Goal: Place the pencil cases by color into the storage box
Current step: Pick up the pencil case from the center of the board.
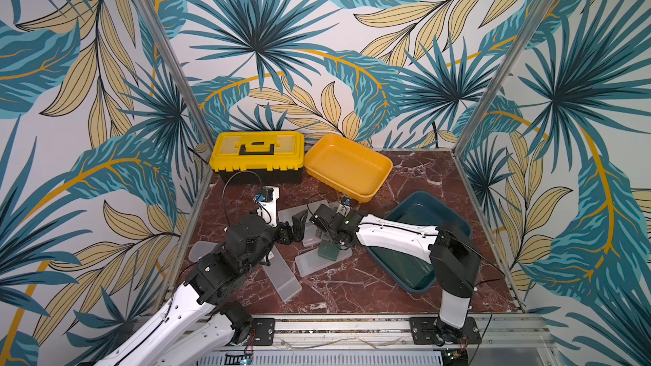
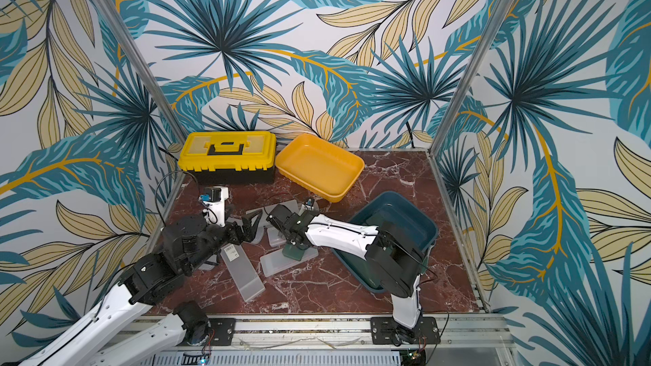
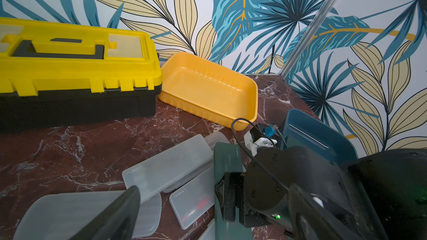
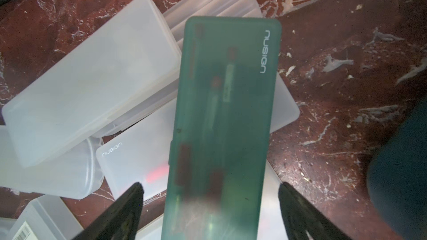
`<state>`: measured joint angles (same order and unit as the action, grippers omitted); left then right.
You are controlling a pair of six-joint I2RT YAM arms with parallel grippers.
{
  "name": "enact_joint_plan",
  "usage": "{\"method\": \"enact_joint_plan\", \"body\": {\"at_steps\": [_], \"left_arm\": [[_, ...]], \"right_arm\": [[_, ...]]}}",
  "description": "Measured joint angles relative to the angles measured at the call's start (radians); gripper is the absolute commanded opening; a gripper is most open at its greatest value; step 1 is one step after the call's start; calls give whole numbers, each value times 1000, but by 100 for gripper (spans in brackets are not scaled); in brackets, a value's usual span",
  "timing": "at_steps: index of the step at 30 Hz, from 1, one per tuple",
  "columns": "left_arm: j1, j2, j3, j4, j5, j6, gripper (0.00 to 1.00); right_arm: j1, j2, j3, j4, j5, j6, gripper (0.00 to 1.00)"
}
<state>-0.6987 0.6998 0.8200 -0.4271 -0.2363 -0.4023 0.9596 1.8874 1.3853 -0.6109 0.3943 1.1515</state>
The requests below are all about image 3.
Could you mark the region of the green pencil case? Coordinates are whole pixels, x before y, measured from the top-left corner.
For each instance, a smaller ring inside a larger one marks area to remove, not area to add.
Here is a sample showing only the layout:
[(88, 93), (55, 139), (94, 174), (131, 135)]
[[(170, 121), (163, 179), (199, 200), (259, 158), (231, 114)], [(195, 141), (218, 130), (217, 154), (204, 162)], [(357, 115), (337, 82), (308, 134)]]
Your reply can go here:
[[(240, 147), (234, 144), (217, 143), (214, 152), (214, 184), (220, 182), (226, 172), (243, 172)], [(239, 209), (235, 208), (236, 221), (225, 222), (222, 219), (220, 201), (215, 196), (215, 239), (216, 240), (252, 240), (252, 230), (239, 223)]]

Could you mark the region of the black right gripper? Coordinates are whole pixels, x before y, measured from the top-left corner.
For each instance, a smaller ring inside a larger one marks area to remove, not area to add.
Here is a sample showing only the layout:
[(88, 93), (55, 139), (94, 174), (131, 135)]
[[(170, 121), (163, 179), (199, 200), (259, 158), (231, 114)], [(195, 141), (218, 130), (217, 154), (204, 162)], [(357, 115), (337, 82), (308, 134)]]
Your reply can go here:
[(246, 172), (226, 172), (215, 185), (222, 219), (235, 222), (238, 208), (239, 223), (246, 228), (274, 224), (293, 230), (288, 198), (292, 184), (339, 219), (338, 166), (302, 146), (263, 148)]

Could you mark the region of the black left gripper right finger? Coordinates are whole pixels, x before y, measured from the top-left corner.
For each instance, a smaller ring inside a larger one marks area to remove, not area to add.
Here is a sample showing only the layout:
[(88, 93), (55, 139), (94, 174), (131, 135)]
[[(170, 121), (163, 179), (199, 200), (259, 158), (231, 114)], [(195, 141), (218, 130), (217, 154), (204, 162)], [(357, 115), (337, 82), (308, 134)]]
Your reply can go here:
[(289, 188), (289, 211), (296, 240), (387, 240), (380, 232), (362, 236), (347, 228), (328, 210), (315, 202), (311, 194), (296, 184)]

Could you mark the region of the teal plastic tray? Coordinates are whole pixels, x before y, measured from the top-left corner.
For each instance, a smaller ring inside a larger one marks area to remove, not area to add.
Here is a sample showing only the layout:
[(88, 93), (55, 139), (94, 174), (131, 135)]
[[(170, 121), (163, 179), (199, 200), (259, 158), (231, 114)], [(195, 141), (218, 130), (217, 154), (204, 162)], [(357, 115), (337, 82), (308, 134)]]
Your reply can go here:
[(298, 109), (288, 112), (281, 133), (287, 147), (307, 147), (330, 162), (342, 164), (358, 159), (346, 137)]

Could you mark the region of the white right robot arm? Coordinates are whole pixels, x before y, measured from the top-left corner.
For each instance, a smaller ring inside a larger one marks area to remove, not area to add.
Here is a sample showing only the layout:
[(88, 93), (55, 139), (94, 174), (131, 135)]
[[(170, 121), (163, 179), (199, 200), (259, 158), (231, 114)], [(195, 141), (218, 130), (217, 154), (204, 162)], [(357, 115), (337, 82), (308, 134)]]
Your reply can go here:
[(263, 148), (215, 184), (216, 223), (275, 225), (292, 240), (424, 240), (427, 152), (400, 149), (337, 164), (306, 147)]

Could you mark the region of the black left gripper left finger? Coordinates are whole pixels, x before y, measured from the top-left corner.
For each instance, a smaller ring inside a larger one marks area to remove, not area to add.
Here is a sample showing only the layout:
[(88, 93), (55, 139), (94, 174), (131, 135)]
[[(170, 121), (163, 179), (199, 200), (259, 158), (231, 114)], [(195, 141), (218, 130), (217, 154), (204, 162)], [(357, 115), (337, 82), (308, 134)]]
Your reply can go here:
[(71, 238), (73, 240), (130, 240), (140, 209), (140, 190), (128, 188)]

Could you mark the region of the yellow plastic tray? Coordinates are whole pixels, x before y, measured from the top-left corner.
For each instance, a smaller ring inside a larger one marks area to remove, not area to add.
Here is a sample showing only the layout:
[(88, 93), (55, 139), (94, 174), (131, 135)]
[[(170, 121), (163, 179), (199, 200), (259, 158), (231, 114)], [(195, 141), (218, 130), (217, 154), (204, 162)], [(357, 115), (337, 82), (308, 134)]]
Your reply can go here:
[(258, 86), (248, 76), (180, 52), (161, 67), (159, 100), (223, 127), (244, 130), (258, 117)]

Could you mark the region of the yellow black toolbox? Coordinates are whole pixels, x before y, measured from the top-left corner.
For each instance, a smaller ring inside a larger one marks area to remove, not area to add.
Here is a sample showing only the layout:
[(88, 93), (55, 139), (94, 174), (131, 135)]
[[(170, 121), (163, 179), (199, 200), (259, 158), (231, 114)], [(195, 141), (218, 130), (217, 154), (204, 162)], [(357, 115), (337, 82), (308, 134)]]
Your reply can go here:
[(144, 32), (1, 18), (1, 132), (155, 114), (162, 72)]

